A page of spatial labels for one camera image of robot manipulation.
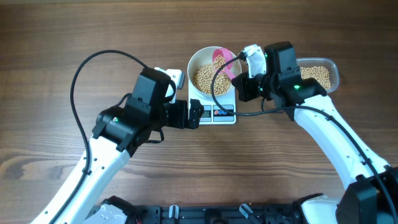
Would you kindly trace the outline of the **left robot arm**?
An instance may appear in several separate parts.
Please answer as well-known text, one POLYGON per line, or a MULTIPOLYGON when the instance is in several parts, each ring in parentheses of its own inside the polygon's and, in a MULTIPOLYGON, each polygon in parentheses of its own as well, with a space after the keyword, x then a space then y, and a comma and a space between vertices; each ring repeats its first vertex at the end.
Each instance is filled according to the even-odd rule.
POLYGON ((144 68, 124 107, 102 111, 83 155, 34 223, 83 223, 110 180, 162 127, 196 129, 204 107, 198 100, 167 95, 175 83, 167 72, 144 68))

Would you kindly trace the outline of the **pink plastic measuring scoop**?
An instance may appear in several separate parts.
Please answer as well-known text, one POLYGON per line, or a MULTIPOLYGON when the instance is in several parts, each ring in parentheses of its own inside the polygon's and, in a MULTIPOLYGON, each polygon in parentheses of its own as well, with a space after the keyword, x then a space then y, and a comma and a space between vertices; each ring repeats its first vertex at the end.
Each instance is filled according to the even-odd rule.
MULTIPOLYGON (((212 55, 212 63, 215 70, 220 69, 226 62, 233 59, 233 54, 226 48, 217 48, 212 55)), ((222 68, 220 73, 225 74, 230 80, 236 76, 232 73, 231 68, 233 63, 230 63, 222 68)))

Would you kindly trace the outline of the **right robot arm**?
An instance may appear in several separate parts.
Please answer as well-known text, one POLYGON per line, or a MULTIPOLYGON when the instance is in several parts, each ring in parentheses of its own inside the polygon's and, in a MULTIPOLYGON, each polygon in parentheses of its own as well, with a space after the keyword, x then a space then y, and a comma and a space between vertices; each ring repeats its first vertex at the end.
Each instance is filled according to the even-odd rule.
POLYGON ((373 152, 316 79, 303 79, 290 42, 243 48, 248 70, 232 80, 241 101, 272 100, 306 130, 345 188, 338 201, 319 194, 298 205, 304 223, 397 223, 397 169, 373 152))

